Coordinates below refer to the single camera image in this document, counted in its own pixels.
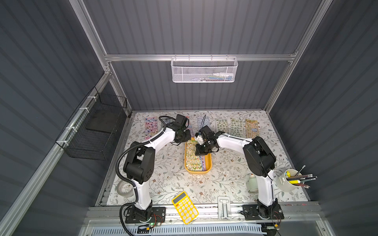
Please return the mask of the pink cat sticker sheet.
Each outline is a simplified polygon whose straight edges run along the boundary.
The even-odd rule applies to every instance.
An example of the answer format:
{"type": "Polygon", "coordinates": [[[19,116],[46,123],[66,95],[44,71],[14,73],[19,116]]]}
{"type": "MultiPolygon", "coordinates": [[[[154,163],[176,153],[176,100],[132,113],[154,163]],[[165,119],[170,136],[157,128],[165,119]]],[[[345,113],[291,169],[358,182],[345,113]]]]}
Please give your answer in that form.
{"type": "Polygon", "coordinates": [[[145,118],[145,139],[148,140],[158,133],[158,118],[145,118]]]}

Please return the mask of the green dinosaur sticker sheet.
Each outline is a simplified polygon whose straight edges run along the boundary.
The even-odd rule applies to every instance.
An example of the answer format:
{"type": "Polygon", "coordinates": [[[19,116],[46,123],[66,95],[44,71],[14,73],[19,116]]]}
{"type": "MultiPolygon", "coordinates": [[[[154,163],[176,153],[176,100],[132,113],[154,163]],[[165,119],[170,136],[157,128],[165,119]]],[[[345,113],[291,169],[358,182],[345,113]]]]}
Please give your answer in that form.
{"type": "Polygon", "coordinates": [[[216,119],[217,131],[222,131],[224,133],[230,134],[230,126],[228,119],[216,119]]]}

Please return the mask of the purple sticker sheet black border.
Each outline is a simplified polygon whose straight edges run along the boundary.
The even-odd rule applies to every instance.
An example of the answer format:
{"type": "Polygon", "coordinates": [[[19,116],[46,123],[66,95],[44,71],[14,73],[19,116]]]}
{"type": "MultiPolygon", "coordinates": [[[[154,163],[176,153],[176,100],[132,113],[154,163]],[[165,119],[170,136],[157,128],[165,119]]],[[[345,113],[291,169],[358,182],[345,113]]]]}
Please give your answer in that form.
{"type": "Polygon", "coordinates": [[[166,126],[169,126],[171,123],[174,122],[173,118],[161,118],[161,120],[165,123],[166,126]]]}

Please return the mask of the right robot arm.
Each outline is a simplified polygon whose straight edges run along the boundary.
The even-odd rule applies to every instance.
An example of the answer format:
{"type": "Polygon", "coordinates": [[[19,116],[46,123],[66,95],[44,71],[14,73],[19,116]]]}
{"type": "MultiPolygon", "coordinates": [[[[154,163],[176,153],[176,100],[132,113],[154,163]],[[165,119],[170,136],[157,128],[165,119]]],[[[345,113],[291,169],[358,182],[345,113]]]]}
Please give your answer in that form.
{"type": "Polygon", "coordinates": [[[247,139],[226,134],[223,131],[214,132],[205,126],[195,134],[196,156],[218,152],[220,148],[228,148],[244,154],[247,165],[257,179],[258,201],[257,210],[262,218],[268,218],[278,200],[273,195],[273,170],[276,157],[263,138],[257,136],[247,139]]]}

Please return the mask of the yellow storage tray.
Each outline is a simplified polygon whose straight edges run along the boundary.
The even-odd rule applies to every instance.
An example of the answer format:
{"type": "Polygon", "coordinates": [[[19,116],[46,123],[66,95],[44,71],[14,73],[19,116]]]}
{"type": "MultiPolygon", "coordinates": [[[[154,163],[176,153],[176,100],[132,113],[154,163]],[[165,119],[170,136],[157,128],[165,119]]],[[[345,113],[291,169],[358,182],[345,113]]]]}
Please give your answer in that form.
{"type": "Polygon", "coordinates": [[[211,154],[195,155],[198,142],[192,138],[185,144],[185,169],[193,175],[208,173],[212,168],[211,154]]]}

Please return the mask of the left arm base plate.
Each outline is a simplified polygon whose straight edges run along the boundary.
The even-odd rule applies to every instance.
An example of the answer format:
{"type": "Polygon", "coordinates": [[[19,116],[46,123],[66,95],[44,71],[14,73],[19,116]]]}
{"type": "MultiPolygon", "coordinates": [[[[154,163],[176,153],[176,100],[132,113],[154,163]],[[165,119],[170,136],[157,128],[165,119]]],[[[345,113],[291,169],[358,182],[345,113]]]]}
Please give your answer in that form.
{"type": "Polygon", "coordinates": [[[166,207],[150,207],[146,210],[140,210],[131,206],[124,212],[124,221],[128,224],[137,223],[164,223],[166,216],[166,207]]]}

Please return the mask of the green yellow animal sticker sheet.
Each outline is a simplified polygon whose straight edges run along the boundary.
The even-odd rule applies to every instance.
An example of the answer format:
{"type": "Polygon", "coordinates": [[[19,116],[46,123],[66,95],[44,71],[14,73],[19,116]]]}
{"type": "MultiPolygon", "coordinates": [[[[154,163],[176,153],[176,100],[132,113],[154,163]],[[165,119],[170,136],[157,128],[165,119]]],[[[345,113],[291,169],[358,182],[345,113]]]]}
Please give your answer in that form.
{"type": "Polygon", "coordinates": [[[196,156],[196,144],[197,141],[189,140],[186,143],[186,168],[192,172],[201,172],[204,171],[202,165],[202,157],[196,156]]]}

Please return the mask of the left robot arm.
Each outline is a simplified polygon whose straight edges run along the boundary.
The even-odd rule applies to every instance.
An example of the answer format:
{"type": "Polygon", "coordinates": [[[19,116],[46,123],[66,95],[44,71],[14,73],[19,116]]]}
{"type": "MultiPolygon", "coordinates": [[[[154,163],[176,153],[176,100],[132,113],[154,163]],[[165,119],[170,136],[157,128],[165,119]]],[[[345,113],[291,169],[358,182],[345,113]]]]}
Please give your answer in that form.
{"type": "Polygon", "coordinates": [[[139,214],[149,215],[152,199],[149,193],[149,179],[155,168],[155,155],[167,144],[181,144],[191,139],[189,119],[183,115],[175,118],[160,116],[162,129],[144,142],[133,142],[117,159],[117,177],[132,185],[135,201],[132,203],[139,214]]]}

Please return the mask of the pale blue jewel sticker sheet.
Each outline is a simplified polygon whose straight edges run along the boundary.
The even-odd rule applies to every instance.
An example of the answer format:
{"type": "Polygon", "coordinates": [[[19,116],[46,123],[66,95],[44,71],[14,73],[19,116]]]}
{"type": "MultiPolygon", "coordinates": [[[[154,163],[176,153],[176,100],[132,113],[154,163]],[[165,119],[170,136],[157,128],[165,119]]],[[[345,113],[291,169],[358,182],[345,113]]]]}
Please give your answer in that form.
{"type": "Polygon", "coordinates": [[[198,124],[198,130],[205,126],[210,126],[210,119],[207,117],[207,115],[204,115],[202,117],[197,118],[197,124],[198,124]]]}

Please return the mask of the orange tiny animal sticker sheet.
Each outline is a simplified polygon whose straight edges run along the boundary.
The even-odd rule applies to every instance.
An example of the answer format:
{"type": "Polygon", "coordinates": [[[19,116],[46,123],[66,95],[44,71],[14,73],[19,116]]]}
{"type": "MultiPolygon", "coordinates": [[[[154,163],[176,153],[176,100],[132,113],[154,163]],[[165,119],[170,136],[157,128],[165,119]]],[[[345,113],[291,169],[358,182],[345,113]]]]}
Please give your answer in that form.
{"type": "Polygon", "coordinates": [[[259,122],[256,120],[245,120],[245,132],[247,138],[255,138],[259,136],[259,128],[258,128],[259,122]]]}

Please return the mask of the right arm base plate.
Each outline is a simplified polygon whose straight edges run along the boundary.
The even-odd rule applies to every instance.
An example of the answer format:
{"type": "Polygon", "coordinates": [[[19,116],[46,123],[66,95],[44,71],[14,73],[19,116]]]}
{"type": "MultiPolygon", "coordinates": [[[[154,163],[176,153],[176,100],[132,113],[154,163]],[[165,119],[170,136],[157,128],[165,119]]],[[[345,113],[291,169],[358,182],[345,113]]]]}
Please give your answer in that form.
{"type": "Polygon", "coordinates": [[[284,214],[279,204],[265,205],[242,205],[240,213],[246,220],[278,220],[284,219],[284,214]]]}

